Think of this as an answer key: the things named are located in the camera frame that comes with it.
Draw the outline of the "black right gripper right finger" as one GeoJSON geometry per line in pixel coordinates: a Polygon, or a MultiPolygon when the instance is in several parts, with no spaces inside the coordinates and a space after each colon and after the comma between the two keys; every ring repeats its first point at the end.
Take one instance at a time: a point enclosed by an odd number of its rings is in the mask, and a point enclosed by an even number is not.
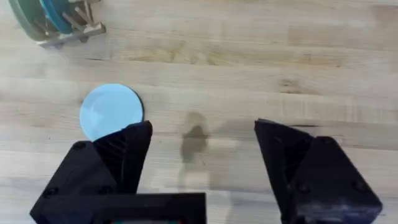
{"type": "Polygon", "coordinates": [[[382,202],[329,136],[266,119],[254,131],[282,223],[372,223],[382,202]]]}

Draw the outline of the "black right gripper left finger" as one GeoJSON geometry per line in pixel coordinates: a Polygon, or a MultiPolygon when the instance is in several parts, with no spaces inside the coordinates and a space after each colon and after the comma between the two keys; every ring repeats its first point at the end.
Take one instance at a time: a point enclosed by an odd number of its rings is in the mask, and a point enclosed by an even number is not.
{"type": "Polygon", "coordinates": [[[30,211],[36,223],[93,223],[109,195],[137,192],[153,128],[130,124],[70,148],[30,211]]]}

